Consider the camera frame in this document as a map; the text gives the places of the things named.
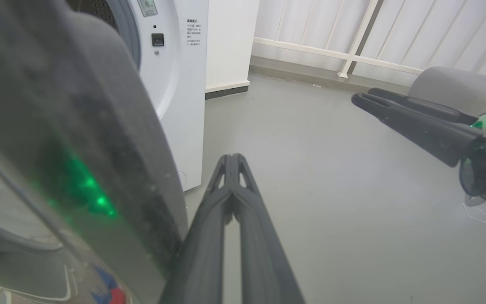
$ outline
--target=gray floor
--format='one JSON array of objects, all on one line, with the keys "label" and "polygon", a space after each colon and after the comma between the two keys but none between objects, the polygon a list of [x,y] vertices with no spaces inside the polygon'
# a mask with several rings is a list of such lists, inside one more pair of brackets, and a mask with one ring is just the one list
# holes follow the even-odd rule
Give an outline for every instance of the gray floor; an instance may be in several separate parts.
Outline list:
[{"label": "gray floor", "polygon": [[[243,154],[307,303],[486,303],[486,204],[451,169],[353,106],[350,93],[250,75],[206,102],[202,186]],[[226,231],[225,303],[241,302],[239,234]]]}]

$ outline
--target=white baseboard trim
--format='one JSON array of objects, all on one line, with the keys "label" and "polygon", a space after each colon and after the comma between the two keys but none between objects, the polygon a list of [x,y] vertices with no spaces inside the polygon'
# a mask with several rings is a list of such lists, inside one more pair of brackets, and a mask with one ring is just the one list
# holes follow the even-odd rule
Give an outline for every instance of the white baseboard trim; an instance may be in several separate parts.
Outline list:
[{"label": "white baseboard trim", "polygon": [[228,89],[233,89],[233,88],[246,87],[250,83],[251,82],[247,80],[247,81],[242,81],[242,82],[206,87],[206,93],[228,90]]}]

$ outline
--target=black square latch hole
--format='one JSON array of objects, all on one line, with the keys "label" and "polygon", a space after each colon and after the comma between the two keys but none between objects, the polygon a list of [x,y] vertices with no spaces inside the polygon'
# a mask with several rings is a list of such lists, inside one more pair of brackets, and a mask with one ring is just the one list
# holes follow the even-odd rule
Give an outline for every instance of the black square latch hole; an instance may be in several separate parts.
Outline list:
[{"label": "black square latch hole", "polygon": [[164,46],[164,34],[163,33],[152,33],[151,41],[153,46]]}]

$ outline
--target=sticker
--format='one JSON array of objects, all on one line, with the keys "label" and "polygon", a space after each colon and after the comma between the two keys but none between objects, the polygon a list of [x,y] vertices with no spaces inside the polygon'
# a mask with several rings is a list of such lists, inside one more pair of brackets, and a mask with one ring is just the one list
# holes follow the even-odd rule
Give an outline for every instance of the sticker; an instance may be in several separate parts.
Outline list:
[{"label": "sticker", "polygon": [[187,19],[187,46],[200,46],[202,40],[202,26],[198,20]]},{"label": "sticker", "polygon": [[143,17],[157,14],[157,8],[153,0],[138,0],[138,4],[140,4],[140,8],[142,9]]}]

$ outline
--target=black baseboard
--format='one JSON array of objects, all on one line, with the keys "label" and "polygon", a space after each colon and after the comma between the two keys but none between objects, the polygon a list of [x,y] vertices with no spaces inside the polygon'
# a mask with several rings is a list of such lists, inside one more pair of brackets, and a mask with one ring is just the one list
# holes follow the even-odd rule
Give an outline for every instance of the black baseboard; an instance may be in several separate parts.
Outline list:
[{"label": "black baseboard", "polygon": [[239,88],[232,88],[232,89],[227,89],[227,90],[209,92],[209,93],[206,93],[206,100],[211,99],[211,98],[221,98],[222,96],[232,95],[232,94],[237,94],[237,93],[243,93],[243,92],[247,92],[247,91],[248,91],[248,85],[245,85],[244,87],[239,87]]}]

